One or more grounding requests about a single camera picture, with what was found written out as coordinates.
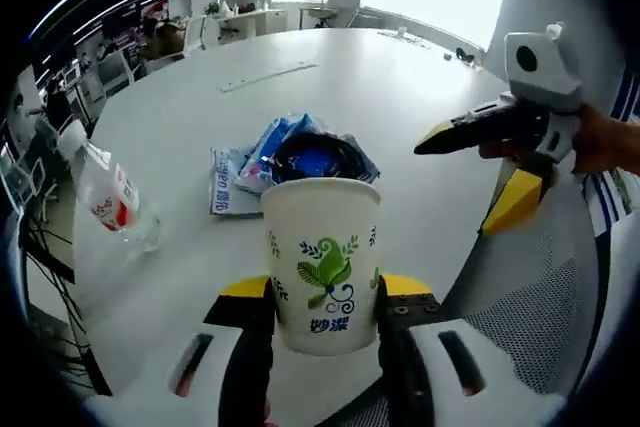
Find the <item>person's right hand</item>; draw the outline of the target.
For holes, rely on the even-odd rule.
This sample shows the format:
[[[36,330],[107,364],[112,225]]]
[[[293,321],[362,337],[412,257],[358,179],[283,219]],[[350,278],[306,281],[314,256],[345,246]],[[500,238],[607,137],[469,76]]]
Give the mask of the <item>person's right hand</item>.
[[[624,123],[582,104],[580,128],[573,139],[574,174],[622,169],[639,175],[639,124]]]

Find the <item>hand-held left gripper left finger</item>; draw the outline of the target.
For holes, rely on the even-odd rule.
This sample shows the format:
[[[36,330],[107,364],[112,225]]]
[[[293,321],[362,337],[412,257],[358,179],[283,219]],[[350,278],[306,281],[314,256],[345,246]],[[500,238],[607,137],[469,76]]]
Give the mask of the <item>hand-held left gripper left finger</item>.
[[[101,426],[262,426],[274,327],[270,277],[235,283],[198,329],[152,350],[122,392],[86,409]]]

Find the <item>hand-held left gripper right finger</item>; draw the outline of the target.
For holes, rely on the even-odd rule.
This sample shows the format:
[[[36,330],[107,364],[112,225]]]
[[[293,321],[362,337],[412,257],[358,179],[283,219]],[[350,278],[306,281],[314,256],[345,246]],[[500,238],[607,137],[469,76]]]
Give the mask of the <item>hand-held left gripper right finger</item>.
[[[379,365],[392,426],[546,426],[563,407],[515,374],[512,358],[464,320],[447,320],[419,280],[378,274]]]

